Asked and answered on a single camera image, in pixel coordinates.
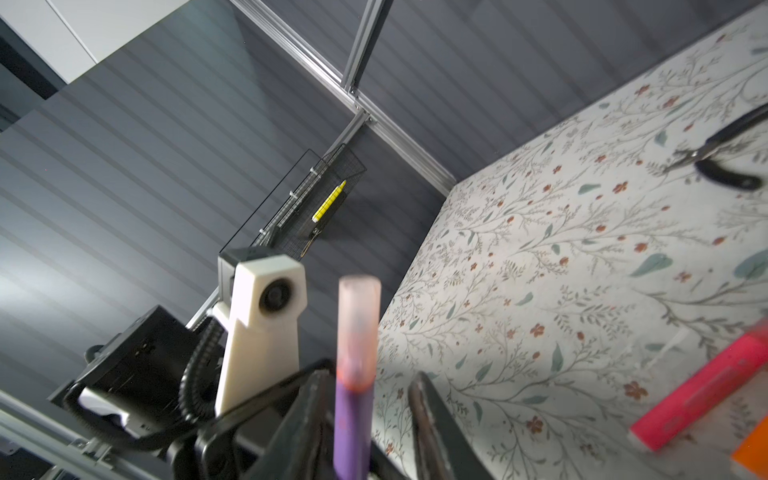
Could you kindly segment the orange highlighter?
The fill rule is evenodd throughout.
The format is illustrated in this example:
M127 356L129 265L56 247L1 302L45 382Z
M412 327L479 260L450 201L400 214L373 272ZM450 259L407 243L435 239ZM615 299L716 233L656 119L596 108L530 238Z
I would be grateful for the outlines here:
M765 417L731 455L731 471L738 479L767 480L768 418Z

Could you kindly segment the black handled pliers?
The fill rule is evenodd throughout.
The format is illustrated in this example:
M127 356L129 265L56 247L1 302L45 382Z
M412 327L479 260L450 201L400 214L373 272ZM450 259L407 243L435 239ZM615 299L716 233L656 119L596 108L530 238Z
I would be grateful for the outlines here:
M760 177L722 167L717 154L724 152L732 141L766 120L767 104L763 104L722 127L702 146L675 151L673 157L676 161L665 166L662 173L668 174L673 170L692 165L701 177L720 186L744 192L759 190L763 187L763 180Z

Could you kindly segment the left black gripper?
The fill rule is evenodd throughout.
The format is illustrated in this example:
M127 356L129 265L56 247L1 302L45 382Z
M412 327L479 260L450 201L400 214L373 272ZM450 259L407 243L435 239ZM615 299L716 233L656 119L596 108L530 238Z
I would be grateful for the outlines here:
M309 377L331 376L317 361L221 417L210 418L210 322L185 327L156 306L104 345L86 351L86 367L49 396L98 438L177 438L167 458L174 479L243 479L266 448ZM329 457L332 429L327 421Z

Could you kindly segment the purple highlighter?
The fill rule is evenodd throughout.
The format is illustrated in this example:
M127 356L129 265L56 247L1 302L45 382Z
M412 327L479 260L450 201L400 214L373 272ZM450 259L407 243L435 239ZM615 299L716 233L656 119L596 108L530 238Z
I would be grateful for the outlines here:
M369 472L373 387L358 392L336 381L333 467L338 479L366 479Z

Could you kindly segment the translucent pink cap front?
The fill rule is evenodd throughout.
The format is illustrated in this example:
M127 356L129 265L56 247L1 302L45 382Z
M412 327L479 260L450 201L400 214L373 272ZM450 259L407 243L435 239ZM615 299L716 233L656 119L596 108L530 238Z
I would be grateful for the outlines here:
M348 390L372 387L377 372L381 282L371 275L339 280L336 375Z

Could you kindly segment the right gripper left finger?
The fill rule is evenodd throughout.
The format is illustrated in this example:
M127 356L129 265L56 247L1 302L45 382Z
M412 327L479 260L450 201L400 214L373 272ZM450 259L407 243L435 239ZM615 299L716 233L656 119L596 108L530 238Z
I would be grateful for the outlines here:
M313 373L277 429L264 454L243 479L331 479L326 433L331 376Z

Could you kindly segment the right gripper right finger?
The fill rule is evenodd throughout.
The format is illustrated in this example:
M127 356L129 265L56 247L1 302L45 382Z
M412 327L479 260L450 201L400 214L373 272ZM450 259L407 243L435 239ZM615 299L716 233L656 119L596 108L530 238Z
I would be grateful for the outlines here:
M425 372L413 377L408 403L418 479L493 478Z

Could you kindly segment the pink highlighter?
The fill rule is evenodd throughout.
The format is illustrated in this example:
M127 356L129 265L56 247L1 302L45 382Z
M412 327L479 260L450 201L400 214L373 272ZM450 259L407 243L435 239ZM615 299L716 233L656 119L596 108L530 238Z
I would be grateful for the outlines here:
M660 450L766 366L763 318L637 420L628 439L642 450Z

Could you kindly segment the yellow highlighter in basket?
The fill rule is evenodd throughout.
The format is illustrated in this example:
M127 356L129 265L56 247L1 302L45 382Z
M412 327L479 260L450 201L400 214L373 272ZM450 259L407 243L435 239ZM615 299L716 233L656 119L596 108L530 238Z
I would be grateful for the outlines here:
M347 181L343 180L339 185L337 185L329 193L329 195L326 197L323 203L318 207L318 209L313 214L312 221L314 223L318 223L323 218L325 213L331 208L331 206L334 204L337 198L343 193L346 184L347 184Z

